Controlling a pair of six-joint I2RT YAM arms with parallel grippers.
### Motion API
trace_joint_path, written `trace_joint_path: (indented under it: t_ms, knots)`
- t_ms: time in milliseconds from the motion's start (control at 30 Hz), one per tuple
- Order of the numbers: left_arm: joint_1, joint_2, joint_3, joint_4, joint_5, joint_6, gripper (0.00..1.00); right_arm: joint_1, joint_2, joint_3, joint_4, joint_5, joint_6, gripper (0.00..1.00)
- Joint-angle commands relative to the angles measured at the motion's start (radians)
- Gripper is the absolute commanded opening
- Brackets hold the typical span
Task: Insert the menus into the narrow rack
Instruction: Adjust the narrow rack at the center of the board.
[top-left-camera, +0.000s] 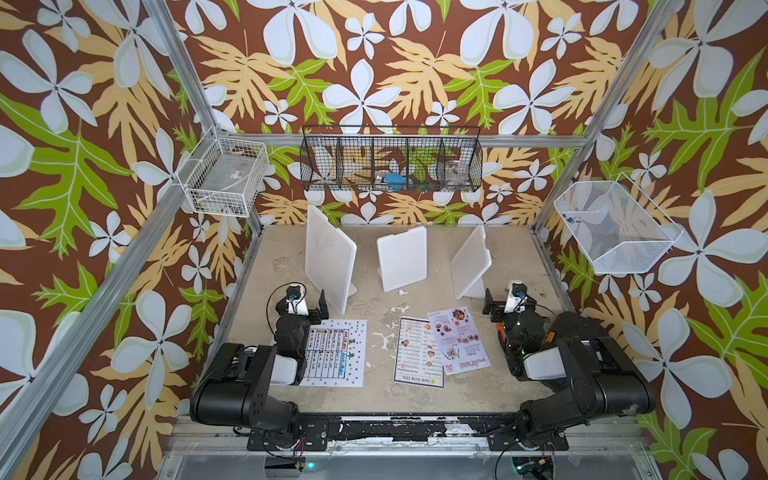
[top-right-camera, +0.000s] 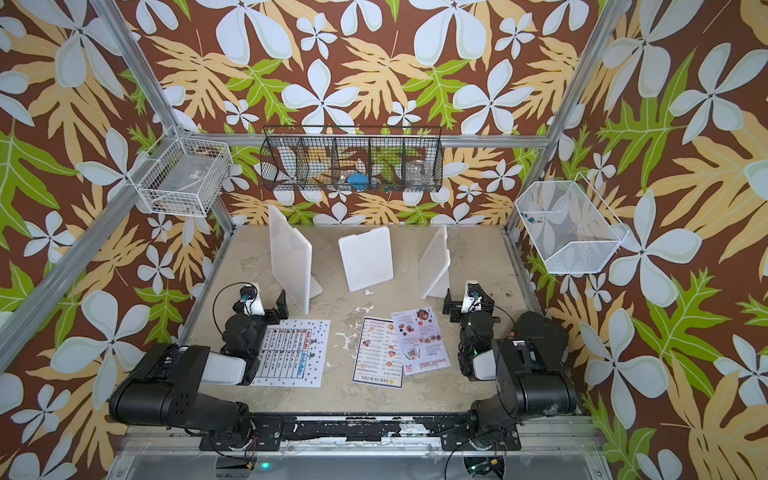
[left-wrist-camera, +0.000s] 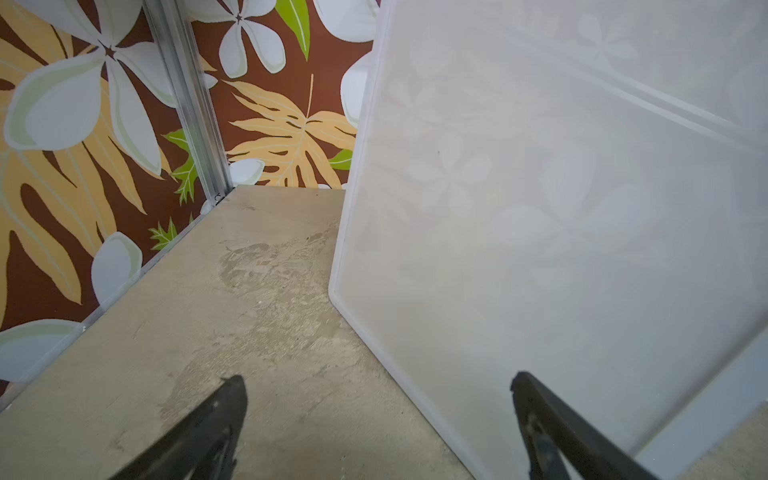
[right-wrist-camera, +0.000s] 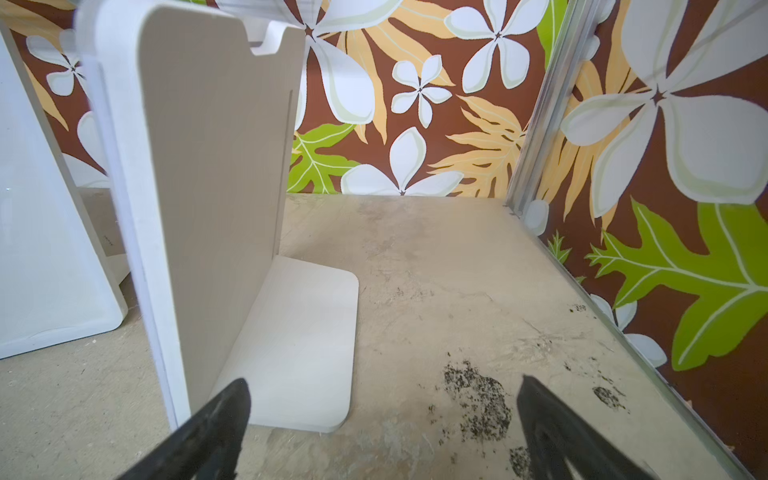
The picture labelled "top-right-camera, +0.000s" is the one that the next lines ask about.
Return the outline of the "pink restaurant special menu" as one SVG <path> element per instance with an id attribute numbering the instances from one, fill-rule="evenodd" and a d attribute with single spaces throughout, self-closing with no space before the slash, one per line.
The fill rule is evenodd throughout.
<path id="1" fill-rule="evenodd" d="M 451 366 L 436 315 L 430 307 L 391 315 L 406 376 Z"/>

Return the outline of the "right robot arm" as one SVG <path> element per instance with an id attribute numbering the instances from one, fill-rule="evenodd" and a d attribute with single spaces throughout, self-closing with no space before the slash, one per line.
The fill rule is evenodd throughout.
<path id="1" fill-rule="evenodd" d="M 471 381 L 491 382 L 495 395 L 474 402 L 468 432 L 480 439 L 512 431 L 528 419 L 571 414 L 577 392 L 563 366 L 569 334 L 559 323 L 526 311 L 512 319 L 512 329 L 497 338 L 501 308 L 480 284 L 466 285 L 463 298 L 447 290 L 442 313 L 459 325 L 459 368 Z"/>

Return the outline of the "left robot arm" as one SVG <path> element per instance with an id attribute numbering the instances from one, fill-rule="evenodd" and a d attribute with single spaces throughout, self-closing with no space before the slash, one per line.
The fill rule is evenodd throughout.
<path id="1" fill-rule="evenodd" d="M 286 320 L 286 293 L 265 309 L 255 284 L 240 289 L 234 315 L 221 334 L 216 353 L 207 346 L 158 344 L 150 349 L 109 399 L 109 415 L 129 426 L 160 426 L 208 434 L 246 437 L 251 414 L 242 403 L 200 392 L 203 383 L 247 386 L 260 366 L 267 328 Z"/>

